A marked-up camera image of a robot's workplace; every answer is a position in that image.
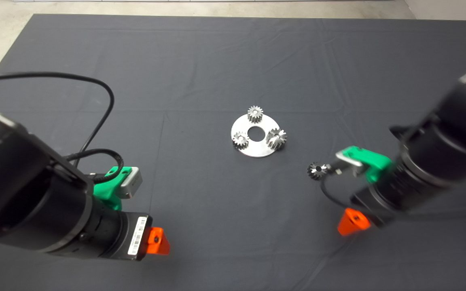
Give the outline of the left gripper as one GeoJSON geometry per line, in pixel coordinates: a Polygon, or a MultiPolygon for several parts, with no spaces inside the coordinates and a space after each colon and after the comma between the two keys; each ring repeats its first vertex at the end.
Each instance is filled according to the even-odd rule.
{"type": "Polygon", "coordinates": [[[95,212],[98,259],[142,260],[145,254],[169,255],[170,242],[147,213],[98,209],[95,212]]]}

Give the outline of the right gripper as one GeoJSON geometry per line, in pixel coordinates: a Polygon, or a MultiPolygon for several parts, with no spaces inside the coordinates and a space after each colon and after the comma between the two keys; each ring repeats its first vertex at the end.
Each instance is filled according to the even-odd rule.
{"type": "Polygon", "coordinates": [[[351,195],[351,204],[359,209],[345,208],[337,231],[349,236],[368,230],[372,223],[377,227],[396,221],[395,192],[384,184],[368,184],[351,195]]]}

